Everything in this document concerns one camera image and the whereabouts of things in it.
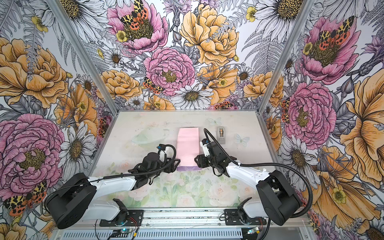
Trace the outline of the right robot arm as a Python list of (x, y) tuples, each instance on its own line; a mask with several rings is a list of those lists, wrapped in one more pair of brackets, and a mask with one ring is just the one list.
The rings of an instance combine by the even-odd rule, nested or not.
[(252, 224), (258, 218), (268, 218), (282, 226), (288, 219), (307, 212), (293, 187), (278, 170), (268, 172), (243, 166), (235, 163), (235, 158), (229, 158), (222, 150), (215, 148), (204, 148), (204, 153), (196, 156), (194, 161), (199, 168), (211, 167), (215, 175), (225, 175), (257, 190), (259, 197), (247, 198), (235, 212), (235, 217), (244, 225)]

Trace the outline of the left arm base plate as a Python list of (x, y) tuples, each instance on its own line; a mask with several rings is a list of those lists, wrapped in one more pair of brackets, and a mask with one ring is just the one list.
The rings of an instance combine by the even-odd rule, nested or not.
[(140, 227), (142, 225), (144, 211), (143, 210), (126, 210), (121, 211), (118, 215), (110, 220), (101, 220), (100, 227)]

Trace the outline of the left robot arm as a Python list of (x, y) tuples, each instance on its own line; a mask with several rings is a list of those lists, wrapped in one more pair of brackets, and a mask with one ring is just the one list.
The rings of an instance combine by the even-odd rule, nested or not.
[(161, 161), (160, 156), (159, 153), (147, 154), (128, 174), (99, 178), (75, 174), (47, 196), (44, 206), (60, 230), (86, 220), (103, 220), (123, 226), (129, 219), (129, 211), (122, 200), (102, 201), (101, 197), (150, 185), (161, 173), (173, 173), (180, 164), (179, 159), (165, 157)]

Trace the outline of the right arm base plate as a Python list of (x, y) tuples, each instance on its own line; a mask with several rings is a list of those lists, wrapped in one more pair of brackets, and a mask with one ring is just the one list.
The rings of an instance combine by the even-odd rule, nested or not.
[(264, 226), (267, 224), (266, 219), (250, 218), (244, 211), (238, 209), (224, 209), (224, 221), (226, 226)]

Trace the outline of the purple wrapping paper sheet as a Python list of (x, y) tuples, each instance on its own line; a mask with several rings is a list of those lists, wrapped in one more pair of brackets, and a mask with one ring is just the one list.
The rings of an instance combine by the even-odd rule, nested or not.
[(180, 128), (177, 139), (176, 158), (180, 160), (177, 171), (198, 171), (200, 168), (195, 157), (200, 154), (200, 138), (198, 128)]

